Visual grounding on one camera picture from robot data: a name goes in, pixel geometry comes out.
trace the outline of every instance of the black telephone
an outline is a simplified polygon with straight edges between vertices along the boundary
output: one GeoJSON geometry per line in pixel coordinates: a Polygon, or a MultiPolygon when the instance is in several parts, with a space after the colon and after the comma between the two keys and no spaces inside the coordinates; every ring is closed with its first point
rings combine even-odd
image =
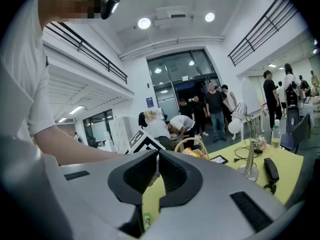
{"type": "Polygon", "coordinates": [[[265,185],[263,188],[264,189],[269,188],[271,189],[271,193],[275,194],[277,190],[276,183],[279,180],[279,174],[278,174],[277,167],[275,163],[271,160],[271,158],[264,159],[264,169],[265,169],[266,177],[269,183],[265,185]]]}

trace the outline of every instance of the ceiling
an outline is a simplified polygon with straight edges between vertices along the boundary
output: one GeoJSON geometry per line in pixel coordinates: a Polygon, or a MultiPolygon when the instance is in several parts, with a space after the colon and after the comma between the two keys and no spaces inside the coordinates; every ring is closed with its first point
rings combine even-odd
{"type": "Polygon", "coordinates": [[[122,98],[120,95],[111,94],[108,89],[77,82],[52,72],[49,73],[48,94],[51,113],[56,121],[61,118],[73,119],[122,98]],[[75,114],[69,114],[78,106],[84,108],[75,114]]]}
{"type": "Polygon", "coordinates": [[[171,38],[221,37],[239,1],[120,0],[112,17],[95,24],[124,53],[171,38]],[[215,14],[212,22],[205,21],[209,12],[215,14]],[[138,27],[141,18],[151,20],[148,29],[138,27]]]}
{"type": "Polygon", "coordinates": [[[275,72],[281,70],[279,67],[283,67],[286,63],[292,65],[305,58],[310,58],[315,55],[313,53],[315,48],[317,48],[315,38],[307,29],[270,56],[249,68],[248,76],[261,76],[266,70],[275,72]]]}

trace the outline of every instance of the blue jeans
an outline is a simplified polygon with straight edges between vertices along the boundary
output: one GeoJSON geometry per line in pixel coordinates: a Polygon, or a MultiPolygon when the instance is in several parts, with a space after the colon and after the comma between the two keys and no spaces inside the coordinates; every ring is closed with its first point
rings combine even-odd
{"type": "Polygon", "coordinates": [[[216,114],[211,114],[211,122],[212,122],[212,128],[213,128],[213,139],[218,139],[218,124],[220,126],[220,138],[226,137],[225,132],[225,118],[224,113],[221,111],[216,114]]]}

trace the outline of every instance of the lamp base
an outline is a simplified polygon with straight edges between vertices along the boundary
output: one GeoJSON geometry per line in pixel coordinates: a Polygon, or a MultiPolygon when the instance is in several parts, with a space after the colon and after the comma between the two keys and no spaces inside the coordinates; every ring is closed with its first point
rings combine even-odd
{"type": "MultiPolygon", "coordinates": [[[[241,165],[236,170],[244,175],[245,174],[245,168],[246,168],[246,165],[241,165]]],[[[257,167],[252,167],[251,174],[248,177],[248,180],[255,182],[258,179],[258,177],[259,177],[258,168],[257,167]]]]}

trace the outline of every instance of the round ceiling light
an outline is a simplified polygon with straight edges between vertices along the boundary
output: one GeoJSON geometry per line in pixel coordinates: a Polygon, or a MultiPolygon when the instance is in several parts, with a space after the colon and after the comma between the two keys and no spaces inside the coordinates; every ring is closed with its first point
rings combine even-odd
{"type": "Polygon", "coordinates": [[[215,15],[212,12],[209,12],[206,16],[205,16],[205,20],[207,22],[212,22],[215,19],[215,15]]]}
{"type": "Polygon", "coordinates": [[[150,25],[151,25],[151,21],[148,18],[141,18],[138,21],[138,26],[140,29],[145,30],[145,29],[149,28],[150,25]]]}

